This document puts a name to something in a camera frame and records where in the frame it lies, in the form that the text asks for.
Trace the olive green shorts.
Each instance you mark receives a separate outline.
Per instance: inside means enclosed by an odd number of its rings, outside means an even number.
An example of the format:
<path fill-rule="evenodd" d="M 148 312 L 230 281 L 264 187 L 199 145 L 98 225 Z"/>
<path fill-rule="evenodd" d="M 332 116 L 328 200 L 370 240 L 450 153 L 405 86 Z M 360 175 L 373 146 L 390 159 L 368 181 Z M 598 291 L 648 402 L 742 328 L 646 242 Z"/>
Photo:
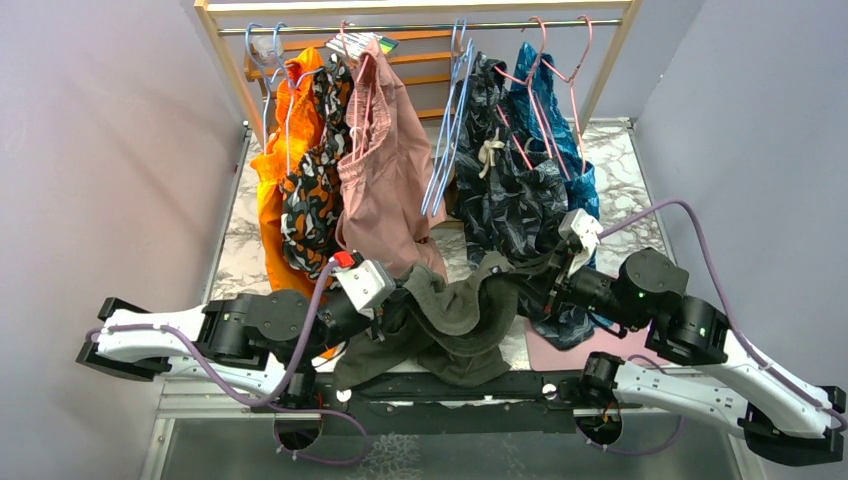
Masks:
<path fill-rule="evenodd" d="M 407 360 L 458 387 L 481 386 L 509 372 L 500 344 L 522 297 L 537 292 L 549 273 L 549 256 L 513 263 L 487 254 L 467 278 L 447 282 L 416 263 L 396 276 L 378 328 L 353 337 L 333 370 L 337 389 L 362 385 Z"/>

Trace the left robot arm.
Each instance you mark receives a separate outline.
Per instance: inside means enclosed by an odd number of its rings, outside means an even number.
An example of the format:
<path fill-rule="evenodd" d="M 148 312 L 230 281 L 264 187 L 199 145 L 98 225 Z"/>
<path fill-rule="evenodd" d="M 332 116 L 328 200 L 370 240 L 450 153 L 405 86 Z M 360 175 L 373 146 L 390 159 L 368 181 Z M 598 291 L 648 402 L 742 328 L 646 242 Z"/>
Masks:
<path fill-rule="evenodd" d="M 272 407 L 318 407 L 313 358 L 363 332 L 388 336 L 388 323 L 409 310 L 411 295 L 394 291 L 374 314 L 358 312 L 346 293 L 331 290 L 311 324 L 309 299 L 297 290 L 267 295 L 240 293 L 192 309 L 152 313 L 117 297 L 98 314 L 78 364 L 106 375 L 150 382 L 158 376 L 207 379 L 211 370 L 232 390 Z"/>

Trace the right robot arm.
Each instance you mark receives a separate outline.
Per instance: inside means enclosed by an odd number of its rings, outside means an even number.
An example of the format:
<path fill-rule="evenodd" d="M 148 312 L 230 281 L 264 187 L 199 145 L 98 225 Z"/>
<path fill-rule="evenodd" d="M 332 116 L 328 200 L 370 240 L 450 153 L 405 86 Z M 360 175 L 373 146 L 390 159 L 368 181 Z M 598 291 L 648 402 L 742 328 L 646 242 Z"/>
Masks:
<path fill-rule="evenodd" d="M 589 267 L 572 270 L 572 258 L 561 246 L 538 272 L 523 276 L 523 296 L 546 313 L 573 305 L 622 331 L 646 330 L 645 346 L 659 358 L 719 382 L 704 385 L 592 352 L 576 383 L 585 404 L 641 404 L 711 423 L 785 466 L 842 461 L 845 430 L 832 421 L 845 411 L 845 391 L 804 382 L 790 387 L 785 370 L 744 347 L 725 313 L 687 294 L 686 270 L 652 248 L 630 254 L 615 277 Z"/>

